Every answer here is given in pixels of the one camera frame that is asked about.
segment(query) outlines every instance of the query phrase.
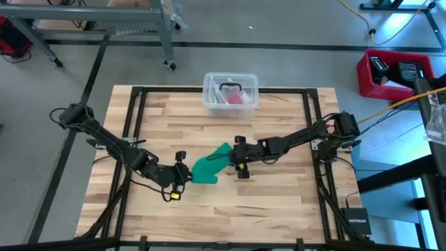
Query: green towel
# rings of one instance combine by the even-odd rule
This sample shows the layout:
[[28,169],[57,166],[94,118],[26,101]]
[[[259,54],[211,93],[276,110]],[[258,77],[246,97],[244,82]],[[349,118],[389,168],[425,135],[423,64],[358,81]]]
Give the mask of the green towel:
[[224,143],[210,156],[199,159],[192,167],[192,182],[216,184],[218,178],[215,175],[229,165],[229,151],[231,150],[231,146]]

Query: wooden table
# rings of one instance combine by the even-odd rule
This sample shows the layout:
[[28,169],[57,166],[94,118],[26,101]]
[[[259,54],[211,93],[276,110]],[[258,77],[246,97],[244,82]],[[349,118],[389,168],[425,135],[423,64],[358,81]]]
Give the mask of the wooden table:
[[[115,86],[111,95],[104,127],[115,135],[122,134],[131,89]],[[339,111],[334,89],[319,88],[318,93],[322,115]],[[235,135],[253,142],[305,128],[304,115],[302,96],[292,93],[261,94],[259,108],[248,121],[210,117],[201,103],[201,93],[149,93],[139,137],[147,142],[140,147],[158,155],[166,165],[174,163],[175,152],[185,150],[185,164],[191,168],[223,142],[232,144]],[[96,158],[106,154],[98,151]],[[351,160],[346,153],[339,157]],[[93,166],[76,235],[83,234],[105,208],[114,165],[108,158]],[[342,207],[346,195],[357,191],[355,174],[345,162],[332,166]],[[218,175],[216,185],[188,183],[182,199],[170,203],[160,194],[132,184],[121,239],[138,241],[140,236],[148,236],[152,241],[294,243],[303,238],[305,243],[325,242],[309,144],[291,149],[275,165],[252,163],[249,169],[248,180],[237,179],[228,167]],[[156,186],[137,175],[132,177]],[[358,194],[348,202],[361,206]],[[332,237],[336,238],[334,217],[327,207]]]

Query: gray floor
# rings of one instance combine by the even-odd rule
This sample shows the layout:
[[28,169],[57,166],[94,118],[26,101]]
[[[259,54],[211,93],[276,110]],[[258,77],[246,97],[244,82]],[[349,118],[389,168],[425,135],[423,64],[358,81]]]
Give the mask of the gray floor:
[[[356,7],[362,1],[346,2]],[[365,15],[378,28],[377,40],[383,40],[402,27],[412,14]],[[433,16],[446,33],[444,8],[439,6]],[[370,45],[365,38],[365,23],[337,1],[189,0],[184,3],[183,17],[190,28],[176,33],[177,41]],[[439,47],[439,44],[421,14],[385,46]],[[11,65],[0,60],[0,122],[4,124],[0,130],[0,245],[21,243],[26,237],[65,136],[47,114],[51,109],[79,100],[98,51],[98,46],[86,45],[52,48],[65,64],[64,69],[53,68],[44,54],[35,49],[32,60],[25,63]],[[357,119],[368,116],[370,110],[388,106],[387,101],[358,94],[355,67],[363,52],[183,47],[175,48],[175,56],[178,68],[171,73],[161,65],[164,55],[160,48],[108,47],[89,100],[97,119],[104,120],[115,84],[201,85],[204,74],[210,71],[254,73],[261,86],[334,87],[341,109],[353,113]],[[429,56],[435,74],[443,74],[446,58],[439,54]],[[355,152],[354,164],[357,168],[365,166],[361,163],[366,161],[395,166],[425,155],[429,150],[422,139],[423,128],[416,128],[420,123],[418,112],[404,111],[376,126],[364,135]],[[41,241],[71,239],[74,235],[95,153],[85,139],[83,135],[77,136]],[[361,177],[366,175],[370,173],[358,173]],[[399,198],[396,206],[407,207],[406,200],[413,198],[413,191],[408,186],[393,189],[385,193]],[[371,204],[373,239],[379,243],[416,246],[413,231],[396,234],[412,229],[407,224],[413,226],[410,223],[413,216],[408,213],[407,218],[399,221],[386,220],[389,217],[386,215],[392,212],[373,207],[380,196],[363,196],[364,204]]]

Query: red plastic bin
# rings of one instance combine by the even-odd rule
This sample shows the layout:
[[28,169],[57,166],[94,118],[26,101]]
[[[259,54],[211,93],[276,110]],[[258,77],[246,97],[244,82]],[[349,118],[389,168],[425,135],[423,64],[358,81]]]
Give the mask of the red plastic bin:
[[367,49],[365,55],[357,63],[357,80],[360,86],[360,94],[363,97],[379,98],[383,100],[400,101],[413,96],[410,89],[388,87],[375,84],[371,76],[370,56],[378,56],[388,66],[393,66],[399,61],[409,61],[421,65],[424,77],[432,78],[433,71],[429,57],[423,54],[407,52],[390,52],[386,50]]

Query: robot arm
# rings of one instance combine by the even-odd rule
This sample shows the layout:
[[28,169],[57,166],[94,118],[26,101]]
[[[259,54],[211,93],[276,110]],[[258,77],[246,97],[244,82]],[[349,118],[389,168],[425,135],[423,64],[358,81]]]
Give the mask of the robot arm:
[[[327,122],[334,120],[334,131],[328,132]],[[314,139],[320,139],[318,157],[331,162],[337,156],[338,147],[359,144],[354,139],[360,135],[355,117],[346,112],[329,114],[314,125],[293,132],[285,137],[269,137],[257,140],[257,144],[248,144],[243,136],[236,136],[236,144],[229,152],[229,161],[235,165],[238,178],[249,178],[247,163],[262,161],[274,164],[290,149]]]
[[51,114],[50,118],[63,129],[85,132],[91,135],[106,147],[112,158],[121,160],[127,168],[144,178],[155,181],[162,188],[167,188],[172,184],[174,190],[176,190],[178,185],[184,185],[192,180],[192,173],[182,163],[182,160],[186,157],[186,152],[179,151],[176,153],[176,163],[173,166],[160,165],[158,164],[158,157],[150,151],[131,146],[125,140],[117,138],[103,128],[95,120],[93,110],[90,107],[80,103],[71,104],[59,115],[59,121],[55,121]]

